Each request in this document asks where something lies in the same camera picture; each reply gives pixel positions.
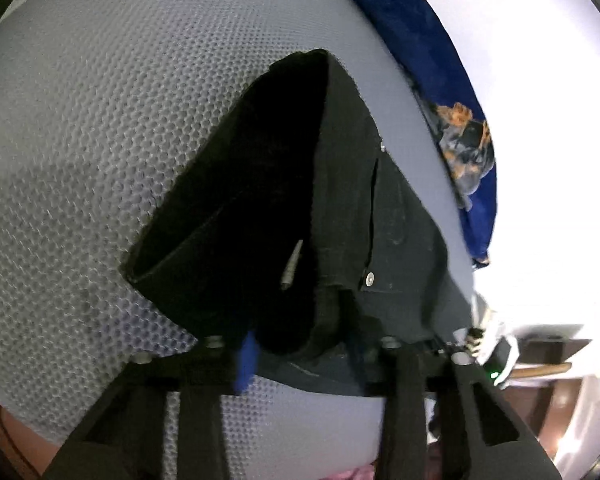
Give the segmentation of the black denim pants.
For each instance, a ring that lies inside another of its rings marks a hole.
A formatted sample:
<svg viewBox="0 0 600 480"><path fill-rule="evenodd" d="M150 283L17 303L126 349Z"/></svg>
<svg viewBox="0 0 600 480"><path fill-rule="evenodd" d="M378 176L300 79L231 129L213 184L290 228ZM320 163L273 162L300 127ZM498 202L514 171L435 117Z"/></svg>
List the black denim pants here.
<svg viewBox="0 0 600 480"><path fill-rule="evenodd" d="M378 393L382 338L434 350L471 321L437 223L324 50L248 88L123 273L194 337L253 336L261 376L318 393Z"/></svg>

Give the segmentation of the black white striped cloth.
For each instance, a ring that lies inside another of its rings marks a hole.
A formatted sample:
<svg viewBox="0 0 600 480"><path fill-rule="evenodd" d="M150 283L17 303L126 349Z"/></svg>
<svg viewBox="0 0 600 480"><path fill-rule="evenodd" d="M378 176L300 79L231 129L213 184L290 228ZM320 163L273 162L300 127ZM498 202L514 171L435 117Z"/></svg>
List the black white striped cloth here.
<svg viewBox="0 0 600 480"><path fill-rule="evenodd" d="M481 349L484 330L480 327L471 327L465 339L465 350L475 359Z"/></svg>

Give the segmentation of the brown wooden wardrobe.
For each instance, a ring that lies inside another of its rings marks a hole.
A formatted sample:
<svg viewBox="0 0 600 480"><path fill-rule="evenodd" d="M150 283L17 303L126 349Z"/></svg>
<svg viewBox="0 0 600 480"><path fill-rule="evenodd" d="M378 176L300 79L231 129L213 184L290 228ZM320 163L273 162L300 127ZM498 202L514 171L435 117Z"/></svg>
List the brown wooden wardrobe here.
<svg viewBox="0 0 600 480"><path fill-rule="evenodd" d="M588 339L557 335L519 341L520 357L500 385L505 400L526 423L549 458L554 460L582 390L582 378L568 378L571 359Z"/></svg>

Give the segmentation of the pink garment torso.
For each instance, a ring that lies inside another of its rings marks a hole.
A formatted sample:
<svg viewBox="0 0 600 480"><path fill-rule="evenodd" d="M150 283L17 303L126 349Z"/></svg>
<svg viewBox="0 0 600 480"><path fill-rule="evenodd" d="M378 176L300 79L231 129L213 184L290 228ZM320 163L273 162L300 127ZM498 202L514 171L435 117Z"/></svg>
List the pink garment torso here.
<svg viewBox="0 0 600 480"><path fill-rule="evenodd" d="M374 464L364 465L358 468L331 474L322 480L374 480L376 467Z"/></svg>

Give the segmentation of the blue floral blanket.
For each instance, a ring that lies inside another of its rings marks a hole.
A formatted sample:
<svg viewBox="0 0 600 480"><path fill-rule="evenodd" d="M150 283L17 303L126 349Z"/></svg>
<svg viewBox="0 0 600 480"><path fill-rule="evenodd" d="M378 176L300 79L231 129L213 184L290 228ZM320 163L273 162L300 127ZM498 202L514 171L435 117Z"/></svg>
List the blue floral blanket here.
<svg viewBox="0 0 600 480"><path fill-rule="evenodd" d="M476 269L490 264L496 169L486 114L454 44L427 0L353 0L401 66L455 188Z"/></svg>

